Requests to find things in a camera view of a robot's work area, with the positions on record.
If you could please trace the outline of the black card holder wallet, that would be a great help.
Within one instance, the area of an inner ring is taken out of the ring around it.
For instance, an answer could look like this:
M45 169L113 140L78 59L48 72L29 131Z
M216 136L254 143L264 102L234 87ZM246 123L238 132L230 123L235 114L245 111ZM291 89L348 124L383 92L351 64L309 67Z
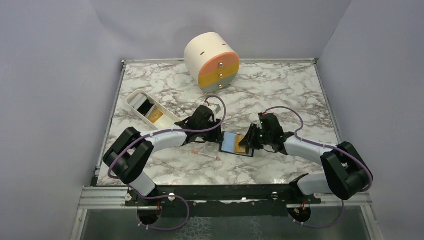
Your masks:
M219 152L253 158L253 149L239 146L244 137L244 135L233 132L223 132L223 141L219 145Z

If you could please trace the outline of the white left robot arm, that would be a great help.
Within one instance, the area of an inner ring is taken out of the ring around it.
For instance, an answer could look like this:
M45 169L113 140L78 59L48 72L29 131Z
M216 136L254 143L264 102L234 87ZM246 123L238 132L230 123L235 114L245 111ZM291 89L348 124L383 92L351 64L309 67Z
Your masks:
M162 150L183 147L196 142L221 143L222 120L204 105L194 114L169 128L141 133L128 127L103 155L102 161L121 182L138 192L138 199L144 205L157 200L156 184L144 172L151 155Z

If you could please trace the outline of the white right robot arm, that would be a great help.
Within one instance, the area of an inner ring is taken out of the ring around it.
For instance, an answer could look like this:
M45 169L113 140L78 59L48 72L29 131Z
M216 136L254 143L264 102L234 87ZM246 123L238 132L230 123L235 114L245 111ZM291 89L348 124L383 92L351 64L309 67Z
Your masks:
M259 121L259 125L250 125L237 145L252 150L270 146L276 153L300 157L323 168L323 173L302 175L290 183L292 202L300 204L313 194L333 194L346 201L371 186L374 178L351 143L313 143L295 132L285 132L272 113L260 114Z

